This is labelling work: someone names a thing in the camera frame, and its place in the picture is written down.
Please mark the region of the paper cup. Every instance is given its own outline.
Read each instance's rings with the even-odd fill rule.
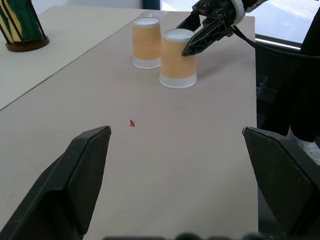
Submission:
[[[142,17],[133,21],[133,64],[140,69],[154,69],[161,65],[160,21]]]
[[[172,29],[163,36],[160,83],[171,89],[185,89],[197,82],[196,56],[182,56],[193,31]]]

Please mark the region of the small red object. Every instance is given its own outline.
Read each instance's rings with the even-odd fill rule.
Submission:
[[[130,123],[131,123],[131,124],[130,124],[130,127],[133,127],[133,128],[134,128],[134,127],[136,126],[136,124],[135,124],[136,121],[130,120]]]

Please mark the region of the black mechanical part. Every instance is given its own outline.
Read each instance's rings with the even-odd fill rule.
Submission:
[[[258,186],[287,236],[320,236],[320,167],[291,139],[246,127]]]
[[[0,240],[81,240],[101,188],[109,126],[83,132],[37,179]]]
[[[231,25],[236,18],[236,10],[230,0],[200,0],[193,7],[191,15],[177,28],[197,30],[200,26],[200,15],[206,19],[202,22],[203,29],[197,32],[182,52],[184,57],[199,54],[215,41],[233,34]]]

